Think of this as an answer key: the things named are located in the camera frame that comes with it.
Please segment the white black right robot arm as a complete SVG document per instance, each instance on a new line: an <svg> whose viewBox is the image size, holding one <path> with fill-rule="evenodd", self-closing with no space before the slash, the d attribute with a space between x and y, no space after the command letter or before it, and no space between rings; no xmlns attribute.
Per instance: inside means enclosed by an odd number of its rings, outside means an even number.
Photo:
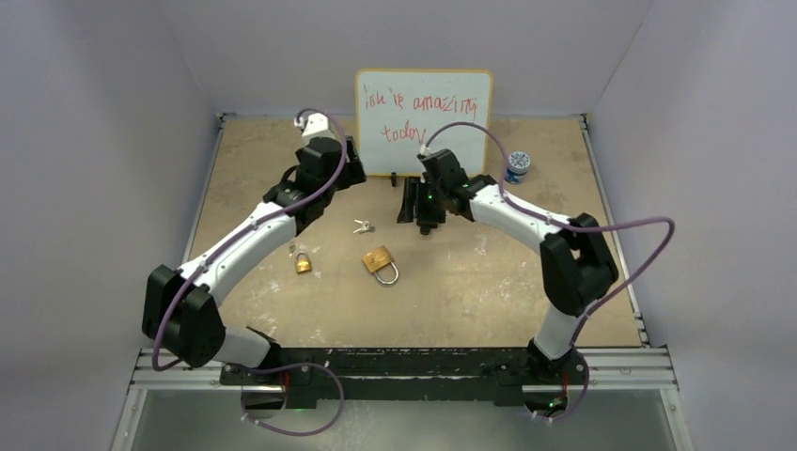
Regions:
<svg viewBox="0 0 797 451"><path fill-rule="evenodd" d="M537 381L560 375L588 306L618 280L617 264L599 224L589 214L568 217L541 209L504 191L489 175L468 177L453 151L417 155L425 198L436 211L493 227L539 256L550 307L528 346L527 368Z"/></svg>

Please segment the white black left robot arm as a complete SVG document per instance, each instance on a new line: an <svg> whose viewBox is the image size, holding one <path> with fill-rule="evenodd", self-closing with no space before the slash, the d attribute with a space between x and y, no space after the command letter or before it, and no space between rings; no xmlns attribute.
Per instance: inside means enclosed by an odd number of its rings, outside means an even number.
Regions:
<svg viewBox="0 0 797 451"><path fill-rule="evenodd" d="M221 241L177 269L161 265L148 276L142 332L188 366L211 360L241 365L258 384L279 375L278 344L251 327L227 327L219 307L265 257L318 220L336 192L367 178L350 135L311 138L296 157L298 163Z"/></svg>

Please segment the large brass padlock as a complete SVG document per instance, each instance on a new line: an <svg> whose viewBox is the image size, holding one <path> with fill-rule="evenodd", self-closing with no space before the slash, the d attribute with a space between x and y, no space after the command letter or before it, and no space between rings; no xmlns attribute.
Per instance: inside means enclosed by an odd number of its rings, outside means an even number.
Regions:
<svg viewBox="0 0 797 451"><path fill-rule="evenodd" d="M381 245L364 253L361 260L367 272L382 286L393 286L399 280L399 269L386 246Z"/></svg>

